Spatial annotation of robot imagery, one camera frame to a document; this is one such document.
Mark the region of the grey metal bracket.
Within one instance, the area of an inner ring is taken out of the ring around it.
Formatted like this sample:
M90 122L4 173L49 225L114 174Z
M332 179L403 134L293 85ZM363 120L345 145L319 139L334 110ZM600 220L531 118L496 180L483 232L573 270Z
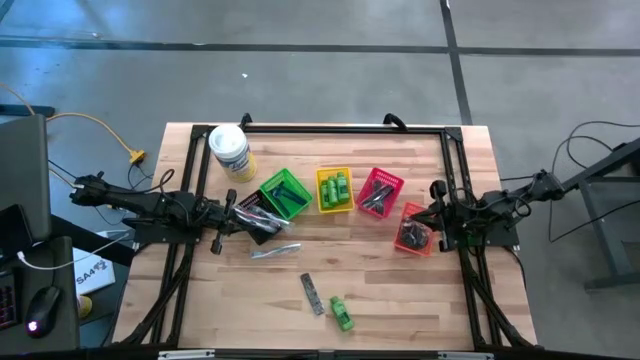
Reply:
M491 353L442 351L437 354L437 360L495 360L495 358Z
M182 349L161 351L158 353L157 360L211 360L214 358L214 349Z

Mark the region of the black plastic basket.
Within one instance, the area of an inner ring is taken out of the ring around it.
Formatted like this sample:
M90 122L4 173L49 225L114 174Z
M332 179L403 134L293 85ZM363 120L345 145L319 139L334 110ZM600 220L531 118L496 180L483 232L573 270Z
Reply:
M275 208L267 201L266 197L262 194L262 192L260 190L252 193L251 195L246 197L244 200L242 200L239 204L235 205L234 206L234 210L235 210L236 206L242 206L242 207L258 206L258 207L263 208L266 211L269 211L269 212L271 212L273 214L276 214L279 217L283 218L281 215L279 215L275 211ZM256 244L262 245L262 244L264 244L265 242L269 241L275 235L277 235L278 233L280 233L282 231L284 231L284 230L278 231L277 233L269 233L267 231L261 230L260 228L256 227L256 229L254 231L251 231L251 232L248 232L248 233L249 233L249 235L251 236L251 238L254 240L254 242Z

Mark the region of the green plastic basket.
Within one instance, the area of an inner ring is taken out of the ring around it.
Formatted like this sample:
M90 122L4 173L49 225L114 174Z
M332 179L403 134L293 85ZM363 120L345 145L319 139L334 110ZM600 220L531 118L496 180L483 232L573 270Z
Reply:
M290 215L285 217L280 210L280 208L276 205L274 198L271 196L270 190L279 185L280 183L284 183L287 187L294 190L301 196L305 197L307 202L305 205L302 205L299 208L293 208L289 211ZM287 168L283 168L277 173L275 173L271 178L265 181L260 185L260 191L266 197L267 201L275 208L275 211L281 215L285 220L291 220L298 214L300 214L303 210L305 210L312 202L313 195L309 192L309 190L303 185L303 183Z

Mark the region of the black computer mouse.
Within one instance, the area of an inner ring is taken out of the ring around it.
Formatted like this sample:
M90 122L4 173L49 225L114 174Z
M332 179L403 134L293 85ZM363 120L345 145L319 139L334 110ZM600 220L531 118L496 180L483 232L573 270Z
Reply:
M42 338L55 326L61 289L50 285L39 289L32 297L25 316L25 330L30 338Z

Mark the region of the black tablet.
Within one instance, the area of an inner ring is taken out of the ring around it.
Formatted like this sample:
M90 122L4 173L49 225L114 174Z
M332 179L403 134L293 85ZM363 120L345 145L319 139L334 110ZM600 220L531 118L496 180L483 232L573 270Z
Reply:
M9 259L31 248L33 238L22 207L11 205L0 211L0 259Z

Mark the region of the black side table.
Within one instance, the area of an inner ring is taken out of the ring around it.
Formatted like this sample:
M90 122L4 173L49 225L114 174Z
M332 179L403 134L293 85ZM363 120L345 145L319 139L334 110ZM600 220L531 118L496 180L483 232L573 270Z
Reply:
M564 182L580 192L589 219L552 237L552 243L581 229L593 229L609 275L584 284L587 291L640 285L640 138Z

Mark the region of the orange plastic basket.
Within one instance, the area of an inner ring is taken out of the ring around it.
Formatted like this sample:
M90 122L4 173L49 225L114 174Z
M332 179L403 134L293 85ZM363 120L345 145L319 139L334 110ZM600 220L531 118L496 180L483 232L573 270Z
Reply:
M432 231L424 225L414 222L410 216L423 211L418 204L407 202L404 205L400 225L394 240L397 249L427 257L431 254L434 241Z

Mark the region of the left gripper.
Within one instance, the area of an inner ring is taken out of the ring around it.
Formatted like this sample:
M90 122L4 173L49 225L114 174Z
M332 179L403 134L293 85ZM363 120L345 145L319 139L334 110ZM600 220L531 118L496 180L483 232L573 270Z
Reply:
M210 249L215 255L221 254L223 239L233 232L234 225L239 231L251 232L256 229L253 223L246 221L255 220L257 215L242 207L235 208L236 217L240 219L236 219L234 224L232 223L233 205L236 202L236 198L236 190L229 189L224 205L221 205L217 200L206 197L200 197L196 203L194 225L197 228L209 228L217 231Z

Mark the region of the pinkish red plastic basket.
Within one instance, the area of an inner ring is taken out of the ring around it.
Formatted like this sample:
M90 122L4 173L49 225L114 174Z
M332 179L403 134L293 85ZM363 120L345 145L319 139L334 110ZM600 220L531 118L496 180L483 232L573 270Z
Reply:
M385 212L383 215L378 214L372 208L372 204L371 204L373 199L372 195L375 193L373 183L376 180L379 180L383 184L388 184L393 187L393 192L384 201ZM372 215L379 219L386 218L391 213L391 210L401 192L403 185L404 185L404 180L402 178L394 174L391 174L381 168L374 167L371 170L369 176L367 177L366 181L364 182L358 194L358 197L356 199L356 205L360 210L364 211L369 215Z

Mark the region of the yellow plastic basket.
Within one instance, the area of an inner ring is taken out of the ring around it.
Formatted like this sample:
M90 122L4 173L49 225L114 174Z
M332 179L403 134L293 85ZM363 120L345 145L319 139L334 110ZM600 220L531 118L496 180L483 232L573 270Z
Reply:
M328 210L323 210L321 208L320 184L324 180L327 181L330 176L334 176L336 178L338 172L343 172L348 179L350 201L348 203L339 203L335 207L330 207ZM316 171L316 190L317 190L317 198L318 198L318 210L321 214L334 214L334 213L348 212L353 210L355 207L355 196L353 194L353 186L352 186L352 173L348 167L319 168Z

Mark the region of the black floor bar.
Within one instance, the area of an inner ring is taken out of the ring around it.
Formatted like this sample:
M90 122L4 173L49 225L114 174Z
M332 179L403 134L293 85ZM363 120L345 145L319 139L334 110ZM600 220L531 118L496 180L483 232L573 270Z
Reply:
M0 104L0 116L30 116L32 113L52 117L55 114L55 108L32 106L31 109L28 109L25 105Z

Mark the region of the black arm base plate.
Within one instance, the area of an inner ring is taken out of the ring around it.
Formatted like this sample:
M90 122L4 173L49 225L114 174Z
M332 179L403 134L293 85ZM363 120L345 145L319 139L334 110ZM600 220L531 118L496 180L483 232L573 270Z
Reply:
M519 239L514 229L507 229L504 221L494 223L467 222L449 225L447 235L458 247L514 246Z
M136 231L136 241L140 243L195 244L204 229L193 215L176 204L160 207L126 224Z

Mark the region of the packaged toothbrushes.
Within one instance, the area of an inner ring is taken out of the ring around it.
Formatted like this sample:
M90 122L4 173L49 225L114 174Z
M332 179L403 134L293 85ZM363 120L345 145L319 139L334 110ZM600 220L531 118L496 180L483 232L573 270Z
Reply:
M257 221L264 229L273 229L273 233L279 230L288 230L289 228L294 226L292 222L285 220L278 215L266 211L258 206L249 207L248 212L251 216L257 219Z

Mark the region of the black keyboard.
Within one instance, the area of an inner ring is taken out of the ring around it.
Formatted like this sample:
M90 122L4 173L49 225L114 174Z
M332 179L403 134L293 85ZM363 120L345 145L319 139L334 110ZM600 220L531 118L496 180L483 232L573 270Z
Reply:
M21 323L21 288L18 269L0 271L0 330Z

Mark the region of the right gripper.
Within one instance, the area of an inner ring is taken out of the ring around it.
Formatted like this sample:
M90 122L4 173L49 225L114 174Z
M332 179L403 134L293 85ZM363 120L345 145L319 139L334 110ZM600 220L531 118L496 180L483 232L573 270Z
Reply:
M436 180L429 187L433 199L428 209L412 214L410 218L431 231L441 233L439 249L441 252L453 251L457 248L456 206L458 202L455 190L450 190L444 180Z

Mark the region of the Lysol wipes canister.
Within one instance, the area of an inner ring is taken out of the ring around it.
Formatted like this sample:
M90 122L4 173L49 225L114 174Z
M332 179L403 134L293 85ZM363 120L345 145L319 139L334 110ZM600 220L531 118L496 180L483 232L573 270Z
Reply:
M255 157L243 130L222 124L209 135L208 144L226 175L235 182L248 182L257 172Z

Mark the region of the black aluminium table frame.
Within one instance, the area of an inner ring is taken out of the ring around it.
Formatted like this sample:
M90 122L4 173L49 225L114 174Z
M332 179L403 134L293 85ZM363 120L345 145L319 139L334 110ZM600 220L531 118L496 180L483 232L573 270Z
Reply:
M475 336L498 337L485 310L467 313L459 257L427 257L395 248L407 202L426 205L429 185L452 178L476 193L500 185L489 132L484 126L416 125L401 132L383 125L251 125L258 162L254 180L237 186L240 197L287 168L309 189L319 168L348 167L360 189L374 167L404 180L384 219L360 210L321 214L310 205L295 227L273 241L300 243L298 252L254 260L246 234L228 238L220 255L213 233L196 246L178 334L182 347L468 350ZM325 313L316 316L300 276L309 273ZM330 299L346 305L354 327L343 332Z

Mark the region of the grey laptop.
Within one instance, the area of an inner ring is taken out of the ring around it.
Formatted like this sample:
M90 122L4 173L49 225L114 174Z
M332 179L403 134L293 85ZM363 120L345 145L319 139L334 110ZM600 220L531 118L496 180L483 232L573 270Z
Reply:
M0 211L17 205L35 240L51 233L46 120L31 115L0 124Z

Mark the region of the white paper box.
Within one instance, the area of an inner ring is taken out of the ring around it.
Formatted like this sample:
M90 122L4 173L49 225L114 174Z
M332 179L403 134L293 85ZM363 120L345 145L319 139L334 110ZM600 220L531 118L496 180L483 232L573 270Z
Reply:
M99 255L73 249L75 289L86 295L115 283L113 263Z

